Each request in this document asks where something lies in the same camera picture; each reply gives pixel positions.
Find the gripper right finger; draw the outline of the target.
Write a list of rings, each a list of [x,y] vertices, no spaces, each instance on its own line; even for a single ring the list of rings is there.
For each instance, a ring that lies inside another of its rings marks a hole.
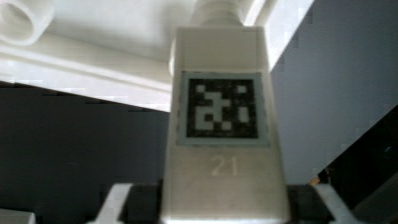
[[[289,185],[289,212],[285,224],[362,224],[328,184]]]

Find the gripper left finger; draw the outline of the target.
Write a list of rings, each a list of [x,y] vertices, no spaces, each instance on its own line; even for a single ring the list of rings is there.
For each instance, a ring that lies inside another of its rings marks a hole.
[[[159,186],[115,183],[106,193],[97,215],[86,224],[157,224]]]

